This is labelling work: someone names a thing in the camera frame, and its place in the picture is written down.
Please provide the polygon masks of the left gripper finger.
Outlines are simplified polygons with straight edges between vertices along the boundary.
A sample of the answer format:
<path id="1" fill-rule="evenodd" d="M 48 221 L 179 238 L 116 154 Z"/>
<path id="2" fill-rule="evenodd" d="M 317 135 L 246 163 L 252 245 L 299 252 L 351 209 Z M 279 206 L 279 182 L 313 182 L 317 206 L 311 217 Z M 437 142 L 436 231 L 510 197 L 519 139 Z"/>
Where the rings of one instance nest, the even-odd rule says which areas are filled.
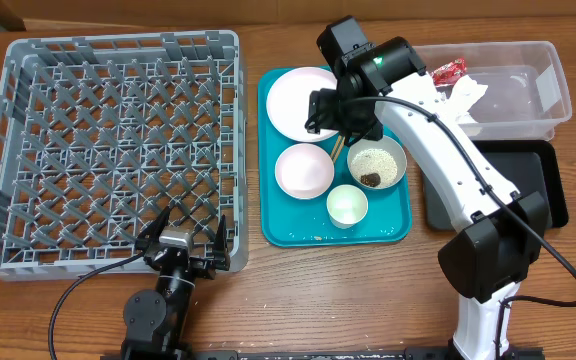
<path id="1" fill-rule="evenodd" d="M 221 271 L 228 271 L 230 269 L 230 255 L 227 244 L 226 225 L 226 216 L 222 215 L 218 223 L 217 232 L 212 246 L 214 268 Z"/>
<path id="2" fill-rule="evenodd" d="M 171 211 L 172 207 L 167 206 L 160 212 L 155 220 L 142 230 L 135 241 L 136 250 L 147 250 L 153 242 L 158 241 L 159 236 L 168 225 Z"/>

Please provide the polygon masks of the pile of white rice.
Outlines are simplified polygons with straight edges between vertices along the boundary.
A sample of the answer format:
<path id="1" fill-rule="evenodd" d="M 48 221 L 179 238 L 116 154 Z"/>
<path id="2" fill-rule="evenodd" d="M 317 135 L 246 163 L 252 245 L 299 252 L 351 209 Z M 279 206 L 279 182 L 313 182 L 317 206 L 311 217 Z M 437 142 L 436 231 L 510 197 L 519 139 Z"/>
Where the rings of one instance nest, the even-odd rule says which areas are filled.
<path id="1" fill-rule="evenodd" d="M 383 149 L 375 148 L 360 151 L 350 162 L 349 169 L 359 182 L 364 174 L 378 173 L 381 184 L 376 188 L 389 187 L 395 183 L 398 175 L 398 165 L 394 157 Z"/>

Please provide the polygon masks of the grey bowl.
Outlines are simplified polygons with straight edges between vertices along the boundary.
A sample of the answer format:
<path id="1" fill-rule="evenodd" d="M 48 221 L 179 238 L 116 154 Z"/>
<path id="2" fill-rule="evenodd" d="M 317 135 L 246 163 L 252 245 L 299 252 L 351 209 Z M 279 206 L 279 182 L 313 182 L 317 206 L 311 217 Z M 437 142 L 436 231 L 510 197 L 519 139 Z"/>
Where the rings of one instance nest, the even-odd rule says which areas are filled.
<path id="1" fill-rule="evenodd" d="M 398 165 L 398 175 L 397 175 L 397 178 L 395 180 L 395 183 L 390 185 L 389 187 L 384 187 L 384 188 L 367 187 L 365 185 L 362 185 L 359 182 L 359 180 L 356 179 L 350 172 L 349 167 L 350 167 L 350 162 L 352 161 L 352 159 L 360 151 L 365 150 L 365 149 L 372 149 L 372 148 L 383 149 L 383 150 L 387 151 L 388 153 L 390 153 L 394 157 L 394 159 Z M 396 185 L 398 182 L 400 182 L 403 179 L 403 177 L 406 173 L 406 168 L 407 168 L 407 158 L 406 158 L 406 155 L 405 155 L 405 152 L 404 152 L 402 146 L 396 140 L 394 140 L 391 137 L 384 136 L 380 140 L 377 140 L 377 141 L 362 139 L 362 140 L 359 140 L 354 145 L 352 145 L 348 150 L 347 165 L 348 165 L 348 169 L 349 169 L 351 176 L 362 187 L 364 187 L 366 189 L 371 189 L 371 190 L 382 190 L 382 189 L 387 189 L 387 188 L 390 188 L 390 187 Z"/>

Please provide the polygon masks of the dark brown food piece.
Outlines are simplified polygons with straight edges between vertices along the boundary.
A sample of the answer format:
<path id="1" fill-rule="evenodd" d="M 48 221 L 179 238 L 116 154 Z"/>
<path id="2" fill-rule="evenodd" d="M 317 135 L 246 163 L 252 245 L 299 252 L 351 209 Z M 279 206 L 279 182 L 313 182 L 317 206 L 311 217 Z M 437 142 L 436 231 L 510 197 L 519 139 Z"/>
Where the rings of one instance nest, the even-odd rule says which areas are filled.
<path id="1" fill-rule="evenodd" d="M 381 184 L 381 177 L 378 173 L 364 174 L 360 177 L 360 182 L 367 187 L 376 188 Z"/>

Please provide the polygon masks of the small pink bowl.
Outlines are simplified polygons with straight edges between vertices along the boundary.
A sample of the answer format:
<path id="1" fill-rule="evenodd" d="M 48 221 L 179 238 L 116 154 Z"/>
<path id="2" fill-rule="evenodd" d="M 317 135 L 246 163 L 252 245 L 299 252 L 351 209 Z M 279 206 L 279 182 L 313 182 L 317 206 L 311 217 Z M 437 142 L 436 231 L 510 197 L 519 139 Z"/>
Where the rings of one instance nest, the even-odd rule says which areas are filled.
<path id="1" fill-rule="evenodd" d="M 298 143 L 279 155 L 274 174 L 284 193 L 298 200 L 310 200 L 329 189 L 335 168 L 324 149 L 311 143 Z"/>

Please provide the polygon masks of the white cup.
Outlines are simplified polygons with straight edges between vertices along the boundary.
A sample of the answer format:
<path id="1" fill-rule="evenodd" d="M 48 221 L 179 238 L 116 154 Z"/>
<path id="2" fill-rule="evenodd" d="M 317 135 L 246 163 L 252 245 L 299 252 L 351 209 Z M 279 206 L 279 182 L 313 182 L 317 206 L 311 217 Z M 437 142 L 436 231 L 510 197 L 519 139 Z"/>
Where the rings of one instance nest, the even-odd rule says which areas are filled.
<path id="1" fill-rule="evenodd" d="M 347 229 L 358 224 L 367 215 L 368 199 L 365 193 L 354 185 L 339 185 L 329 192 L 326 209 L 334 226 Z"/>

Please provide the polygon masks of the red snack wrapper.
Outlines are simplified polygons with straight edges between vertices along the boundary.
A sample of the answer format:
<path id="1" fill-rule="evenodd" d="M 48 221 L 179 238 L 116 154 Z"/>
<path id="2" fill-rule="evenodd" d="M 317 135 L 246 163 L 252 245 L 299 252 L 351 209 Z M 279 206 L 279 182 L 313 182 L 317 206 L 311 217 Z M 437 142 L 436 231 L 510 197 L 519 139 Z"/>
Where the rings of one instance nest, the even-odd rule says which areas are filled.
<path id="1" fill-rule="evenodd" d="M 452 86 L 466 74 L 467 63 L 464 58 L 457 58 L 430 73 L 436 87 Z"/>

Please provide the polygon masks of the white napkin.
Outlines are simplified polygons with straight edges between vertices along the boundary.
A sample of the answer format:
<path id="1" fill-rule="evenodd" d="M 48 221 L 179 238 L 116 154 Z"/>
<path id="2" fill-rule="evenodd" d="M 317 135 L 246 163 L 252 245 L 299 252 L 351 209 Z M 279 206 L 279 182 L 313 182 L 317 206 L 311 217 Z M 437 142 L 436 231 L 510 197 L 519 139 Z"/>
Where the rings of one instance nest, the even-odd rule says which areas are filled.
<path id="1" fill-rule="evenodd" d="M 459 78 L 444 101 L 452 119 L 460 125 L 475 123 L 470 110 L 484 97 L 487 90 L 487 85 L 478 83 L 469 75 Z"/>

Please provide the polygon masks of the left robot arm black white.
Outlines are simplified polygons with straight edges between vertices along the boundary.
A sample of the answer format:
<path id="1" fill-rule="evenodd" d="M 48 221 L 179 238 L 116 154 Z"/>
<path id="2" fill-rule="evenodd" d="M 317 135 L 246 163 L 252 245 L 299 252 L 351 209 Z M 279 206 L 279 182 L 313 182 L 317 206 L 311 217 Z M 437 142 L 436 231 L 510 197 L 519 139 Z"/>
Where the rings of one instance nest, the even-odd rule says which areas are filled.
<path id="1" fill-rule="evenodd" d="M 168 225 L 171 211 L 166 207 L 137 237 L 144 262 L 159 275 L 153 289 L 135 293 L 124 306 L 122 359 L 190 359 L 192 350 L 181 342 L 181 334 L 195 281 L 212 280 L 230 268 L 225 216 L 211 236 L 208 253 L 194 256 L 193 236 Z"/>

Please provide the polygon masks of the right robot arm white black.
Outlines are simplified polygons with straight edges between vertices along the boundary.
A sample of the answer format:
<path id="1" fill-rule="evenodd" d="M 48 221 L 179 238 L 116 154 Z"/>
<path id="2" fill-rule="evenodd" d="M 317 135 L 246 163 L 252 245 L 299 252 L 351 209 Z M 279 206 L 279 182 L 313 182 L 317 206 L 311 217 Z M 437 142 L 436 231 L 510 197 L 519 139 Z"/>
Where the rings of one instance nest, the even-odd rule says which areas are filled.
<path id="1" fill-rule="evenodd" d="M 487 161 L 404 38 L 375 45 L 357 20 L 346 16 L 329 24 L 316 44 L 337 85 L 311 93 L 306 130 L 336 131 L 348 147 L 379 140 L 384 130 L 399 138 L 456 231 L 438 252 L 442 272 L 459 294 L 450 354 L 509 358 L 506 312 L 539 257 L 547 202 L 538 192 L 521 194 Z"/>

